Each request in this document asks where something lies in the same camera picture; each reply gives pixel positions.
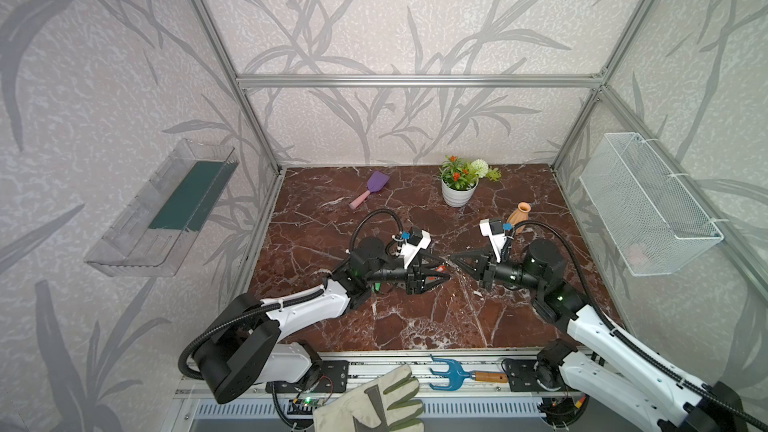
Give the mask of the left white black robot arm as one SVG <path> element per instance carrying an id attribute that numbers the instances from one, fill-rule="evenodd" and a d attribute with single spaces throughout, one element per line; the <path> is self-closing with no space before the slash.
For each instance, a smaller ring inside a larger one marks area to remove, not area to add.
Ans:
<path id="1" fill-rule="evenodd" d="M 287 343 L 288 336 L 357 310 L 378 284 L 421 295 L 449 279 L 444 259 L 429 252 L 427 239 L 405 241 L 392 254 L 388 244 L 369 237 L 315 287 L 277 298 L 236 297 L 182 350 L 177 367 L 184 377 L 205 382 L 220 404 L 254 384 L 307 390 L 321 382 L 323 361 L 307 342 Z"/>

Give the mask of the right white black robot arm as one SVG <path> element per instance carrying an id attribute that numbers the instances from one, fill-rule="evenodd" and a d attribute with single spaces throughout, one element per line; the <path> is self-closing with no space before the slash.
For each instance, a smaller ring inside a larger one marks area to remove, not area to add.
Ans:
<path id="1" fill-rule="evenodd" d="M 486 289 L 528 290 L 537 315 L 563 333 L 538 353 L 542 386 L 580 391 L 643 431 L 766 430 L 765 422 L 744 411 L 732 388 L 708 385 L 674 366 L 605 316 L 565 280 L 565 260 L 555 243 L 534 240 L 518 262 L 492 248 L 451 260 Z"/>

